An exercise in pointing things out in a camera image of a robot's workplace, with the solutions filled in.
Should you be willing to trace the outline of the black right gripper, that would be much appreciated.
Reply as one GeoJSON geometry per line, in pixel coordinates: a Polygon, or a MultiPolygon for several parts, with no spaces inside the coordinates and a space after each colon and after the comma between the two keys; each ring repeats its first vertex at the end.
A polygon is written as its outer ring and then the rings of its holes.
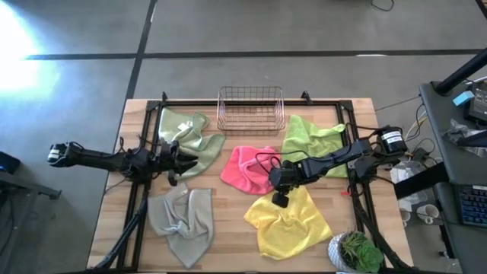
{"type": "Polygon", "coordinates": [[[288,194],[304,183],[305,177],[299,163],[284,161],[281,167],[273,167],[269,172],[269,182],[275,193],[272,195],[272,203],[286,208],[288,206],[288,194]]]}

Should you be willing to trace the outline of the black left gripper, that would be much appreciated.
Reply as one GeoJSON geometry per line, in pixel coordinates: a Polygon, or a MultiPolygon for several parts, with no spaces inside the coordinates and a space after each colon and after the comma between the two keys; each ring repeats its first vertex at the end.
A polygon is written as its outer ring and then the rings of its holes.
{"type": "Polygon", "coordinates": [[[160,139],[159,148],[154,172],[157,174],[167,172],[167,179],[171,186],[177,185],[176,174],[181,177],[198,164],[197,156],[179,151],[178,141],[169,143],[165,139],[160,139]]]}

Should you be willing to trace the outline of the sage green microfiber towel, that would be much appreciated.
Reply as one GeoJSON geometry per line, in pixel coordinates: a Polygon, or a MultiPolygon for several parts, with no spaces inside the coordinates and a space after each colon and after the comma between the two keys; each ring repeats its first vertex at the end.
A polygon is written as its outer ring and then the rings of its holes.
{"type": "Polygon", "coordinates": [[[161,112],[159,122],[159,139],[167,143],[179,142],[179,149],[198,157],[198,163],[182,175],[176,175],[177,180],[186,180],[205,171],[219,156],[225,142],[222,134],[204,135],[202,131],[209,126],[210,120],[201,113],[192,115],[178,113],[169,108],[161,112]]]}

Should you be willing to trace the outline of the lime green microfiber towel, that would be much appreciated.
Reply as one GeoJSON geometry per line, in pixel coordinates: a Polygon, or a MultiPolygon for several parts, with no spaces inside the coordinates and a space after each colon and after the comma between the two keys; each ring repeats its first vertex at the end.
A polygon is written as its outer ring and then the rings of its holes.
{"type": "Polygon", "coordinates": [[[345,125],[319,128],[317,125],[291,115],[288,130],[281,146],[282,160],[296,162],[307,156],[322,157],[343,147],[341,133],[345,125]]]}

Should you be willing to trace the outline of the pink microfiber towel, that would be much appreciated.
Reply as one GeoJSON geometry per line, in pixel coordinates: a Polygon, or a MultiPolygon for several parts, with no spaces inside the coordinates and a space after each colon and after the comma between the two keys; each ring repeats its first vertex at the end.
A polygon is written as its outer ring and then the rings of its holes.
{"type": "Polygon", "coordinates": [[[231,152],[220,179],[245,193],[265,195],[273,190],[268,180],[272,156],[280,158],[270,146],[237,146],[231,152]]]}

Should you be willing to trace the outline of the yellow microfiber towel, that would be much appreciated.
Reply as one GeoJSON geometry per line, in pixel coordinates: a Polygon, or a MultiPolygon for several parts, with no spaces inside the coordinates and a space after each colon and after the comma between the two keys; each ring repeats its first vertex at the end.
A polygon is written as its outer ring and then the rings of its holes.
{"type": "Polygon", "coordinates": [[[285,260],[333,236],[306,187],[292,190],[285,208],[272,203],[272,197],[258,198],[244,215],[256,229],[261,256],[285,260]]]}

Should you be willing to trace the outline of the grey waffle microfiber towel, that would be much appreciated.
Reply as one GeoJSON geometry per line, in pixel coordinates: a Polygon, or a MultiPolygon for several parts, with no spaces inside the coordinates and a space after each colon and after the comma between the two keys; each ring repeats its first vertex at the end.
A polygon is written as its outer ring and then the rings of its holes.
{"type": "Polygon", "coordinates": [[[214,238],[212,189],[190,189],[178,183],[167,193],[148,199],[148,217],[154,232],[166,238],[182,265],[192,268],[214,238]]]}

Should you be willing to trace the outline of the succulent in white pot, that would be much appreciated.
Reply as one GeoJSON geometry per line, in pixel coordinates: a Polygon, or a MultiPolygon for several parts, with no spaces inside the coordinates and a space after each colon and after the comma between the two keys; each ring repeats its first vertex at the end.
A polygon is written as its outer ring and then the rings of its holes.
{"type": "Polygon", "coordinates": [[[378,273],[384,255],[374,243],[360,231],[338,234],[328,245],[332,264],[342,272],[378,273]]]}

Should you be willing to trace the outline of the black flat desk brace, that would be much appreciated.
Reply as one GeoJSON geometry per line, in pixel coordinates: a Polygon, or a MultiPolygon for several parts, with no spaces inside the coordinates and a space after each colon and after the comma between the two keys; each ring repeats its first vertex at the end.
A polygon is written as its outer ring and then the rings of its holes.
{"type": "Polygon", "coordinates": [[[411,196],[428,188],[432,188],[437,183],[449,183],[446,167],[443,162],[436,164],[433,167],[428,167],[426,170],[413,175],[410,178],[402,180],[395,184],[394,190],[397,199],[402,199],[411,196]]]}

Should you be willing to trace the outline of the grey side desk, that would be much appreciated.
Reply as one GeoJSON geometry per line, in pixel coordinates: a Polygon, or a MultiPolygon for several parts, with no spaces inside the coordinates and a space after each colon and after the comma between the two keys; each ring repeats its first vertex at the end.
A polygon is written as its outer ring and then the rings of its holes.
{"type": "Polygon", "coordinates": [[[463,274],[487,274],[487,228],[462,224],[457,197],[459,186],[487,190],[487,157],[481,158],[443,137],[452,119],[473,126],[463,119],[463,111],[453,104],[451,97],[437,94],[430,83],[421,84],[419,91],[449,177],[447,182],[437,183],[433,190],[441,205],[441,216],[447,221],[445,229],[453,254],[463,274]]]}

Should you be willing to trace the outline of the clear plastic bag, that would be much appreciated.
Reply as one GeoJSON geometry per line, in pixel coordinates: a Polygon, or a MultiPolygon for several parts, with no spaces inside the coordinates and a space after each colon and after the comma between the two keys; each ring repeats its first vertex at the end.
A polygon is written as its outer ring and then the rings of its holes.
{"type": "Polygon", "coordinates": [[[464,151],[487,158],[487,128],[471,129],[451,119],[450,128],[442,132],[442,137],[464,151]]]}

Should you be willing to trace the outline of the backlit black keyboard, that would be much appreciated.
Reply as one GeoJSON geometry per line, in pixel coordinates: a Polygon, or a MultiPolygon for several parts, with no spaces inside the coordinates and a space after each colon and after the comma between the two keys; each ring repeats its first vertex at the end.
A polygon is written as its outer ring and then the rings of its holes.
{"type": "Polygon", "coordinates": [[[462,223],[487,228],[487,186],[458,186],[456,194],[462,223]]]}

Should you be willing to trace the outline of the small teal box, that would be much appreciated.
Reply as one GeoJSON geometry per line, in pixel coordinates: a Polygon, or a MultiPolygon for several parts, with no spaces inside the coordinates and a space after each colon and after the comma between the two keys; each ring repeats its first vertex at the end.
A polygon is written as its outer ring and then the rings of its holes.
{"type": "Polygon", "coordinates": [[[460,93],[459,95],[457,95],[453,99],[453,103],[456,107],[458,107],[458,106],[466,104],[467,102],[472,100],[474,97],[475,97],[475,95],[472,91],[464,91],[464,92],[460,93]]]}

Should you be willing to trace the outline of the black electronic box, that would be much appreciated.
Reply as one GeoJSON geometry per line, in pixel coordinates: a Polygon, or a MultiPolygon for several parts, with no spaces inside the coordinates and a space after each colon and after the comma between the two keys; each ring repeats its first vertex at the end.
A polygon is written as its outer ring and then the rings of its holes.
{"type": "Polygon", "coordinates": [[[487,81],[471,84],[473,98],[464,107],[463,118],[487,126],[487,81]]]}

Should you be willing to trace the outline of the black round pole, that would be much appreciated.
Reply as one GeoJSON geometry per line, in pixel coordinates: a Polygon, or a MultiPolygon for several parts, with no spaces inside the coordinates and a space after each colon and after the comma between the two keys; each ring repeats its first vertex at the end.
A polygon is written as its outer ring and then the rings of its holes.
{"type": "Polygon", "coordinates": [[[448,96],[450,91],[487,65],[487,48],[461,66],[458,70],[434,86],[434,91],[441,96],[448,96]]]}

